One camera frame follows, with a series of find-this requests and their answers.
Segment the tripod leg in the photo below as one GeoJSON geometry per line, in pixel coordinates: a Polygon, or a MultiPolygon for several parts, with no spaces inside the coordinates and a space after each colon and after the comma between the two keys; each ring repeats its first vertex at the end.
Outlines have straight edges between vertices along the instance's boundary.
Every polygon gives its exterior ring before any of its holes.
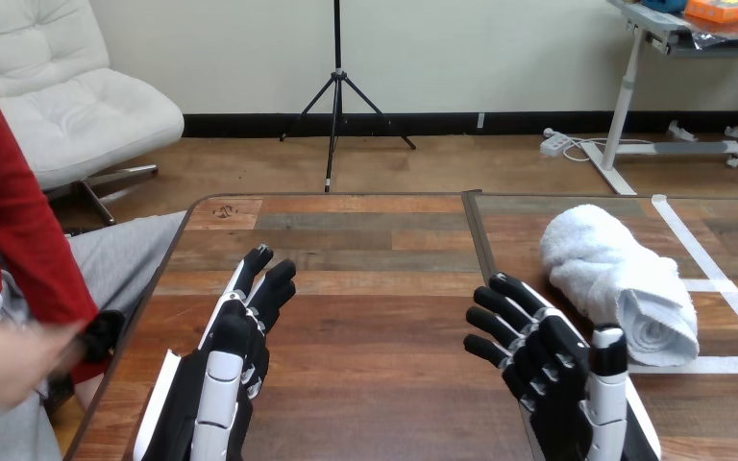
{"type": "Polygon", "coordinates": [[[327,181],[324,192],[330,191],[330,179],[332,178],[332,157],[335,154],[335,129],[338,126],[338,108],[340,107],[341,81],[335,81],[335,102],[332,105],[332,134],[330,134],[330,156],[327,158],[327,181]]]}
{"type": "Polygon", "coordinates": [[[290,125],[289,130],[287,130],[284,134],[282,134],[282,137],[279,138],[279,141],[284,141],[285,139],[290,137],[290,134],[292,133],[293,129],[298,125],[299,122],[301,122],[301,119],[304,118],[305,115],[307,115],[307,112],[309,112],[309,110],[312,109],[312,106],[315,106],[315,103],[317,103],[318,100],[321,99],[321,96],[323,96],[324,92],[327,91],[327,88],[329,88],[330,85],[332,85],[332,82],[334,82],[334,79],[330,77],[330,79],[327,80],[327,84],[324,85],[323,88],[321,88],[321,91],[318,91],[318,94],[316,94],[314,98],[312,98],[312,101],[309,102],[309,104],[304,109],[304,111],[298,114],[298,117],[296,117],[292,125],[290,125]]]}
{"type": "Polygon", "coordinates": [[[346,81],[346,85],[349,85],[355,91],[355,93],[357,93],[357,95],[360,96],[360,99],[362,99],[363,101],[365,101],[366,104],[368,104],[370,108],[372,108],[375,112],[377,112],[378,115],[380,115],[381,117],[383,117],[383,120],[385,120],[386,121],[386,124],[389,126],[389,131],[391,131],[393,134],[401,137],[403,139],[403,141],[405,141],[406,144],[408,144],[408,147],[410,147],[412,151],[414,149],[417,149],[417,146],[415,146],[413,142],[409,141],[408,140],[408,137],[406,137],[404,134],[401,134],[400,132],[398,132],[395,129],[394,125],[392,125],[392,121],[389,120],[389,117],[386,116],[385,113],[381,112],[381,110],[378,109],[377,106],[375,106],[374,104],[372,104],[372,101],[369,101],[369,98],[367,98],[366,95],[363,94],[363,91],[360,91],[360,89],[358,89],[357,86],[355,84],[353,84],[351,80],[349,80],[349,77],[347,77],[344,80],[346,81]]]}
{"type": "Polygon", "coordinates": [[[343,84],[338,86],[338,124],[343,128],[346,117],[343,114],[343,84]]]}

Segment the white leather chair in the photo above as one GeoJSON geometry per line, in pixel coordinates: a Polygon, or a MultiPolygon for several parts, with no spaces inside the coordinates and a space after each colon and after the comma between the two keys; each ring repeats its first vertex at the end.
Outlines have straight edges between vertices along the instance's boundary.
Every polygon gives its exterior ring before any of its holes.
{"type": "Polygon", "coordinates": [[[168,98],[109,69],[88,0],[0,0],[0,107],[47,195],[80,186],[107,224],[92,186],[157,166],[92,175],[175,142],[184,128],[168,98]]]}

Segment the rolled towel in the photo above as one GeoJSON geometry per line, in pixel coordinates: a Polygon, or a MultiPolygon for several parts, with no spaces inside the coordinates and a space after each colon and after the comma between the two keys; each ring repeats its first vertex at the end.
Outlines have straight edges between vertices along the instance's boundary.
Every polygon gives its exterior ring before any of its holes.
{"type": "Polygon", "coordinates": [[[633,359],[669,367],[698,356],[697,313],[677,264],[603,209],[582,205],[555,217],[541,252],[553,286],[594,323],[618,323],[633,359]]]}

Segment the red sleeve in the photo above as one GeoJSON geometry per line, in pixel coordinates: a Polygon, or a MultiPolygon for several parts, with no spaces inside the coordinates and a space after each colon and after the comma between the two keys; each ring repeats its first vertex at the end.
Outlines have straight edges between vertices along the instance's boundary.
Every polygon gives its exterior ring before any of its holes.
{"type": "MultiPolygon", "coordinates": [[[[0,253],[42,323],[90,321],[97,306],[0,110],[0,253]]],[[[77,382],[103,372],[79,365],[77,382]]]]}

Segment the black baseboard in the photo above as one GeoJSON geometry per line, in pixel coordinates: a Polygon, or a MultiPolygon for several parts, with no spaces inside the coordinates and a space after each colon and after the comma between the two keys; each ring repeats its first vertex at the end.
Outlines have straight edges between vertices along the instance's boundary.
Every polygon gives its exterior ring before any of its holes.
{"type": "MultiPolygon", "coordinates": [[[[293,113],[186,114],[183,136],[278,138],[297,116],[293,113]]],[[[549,127],[563,133],[606,133],[612,122],[612,112],[488,112],[481,129],[477,128],[479,114],[476,112],[392,113],[389,118],[401,132],[412,136],[541,134],[549,127]]],[[[340,135],[392,135],[375,114],[347,114],[346,120],[338,130],[340,135]]],[[[631,111],[624,132],[663,133],[672,120],[693,133],[722,133],[727,126],[738,124],[738,111],[631,111]]],[[[329,136],[331,123],[332,116],[328,113],[310,114],[292,135],[329,136]]]]}

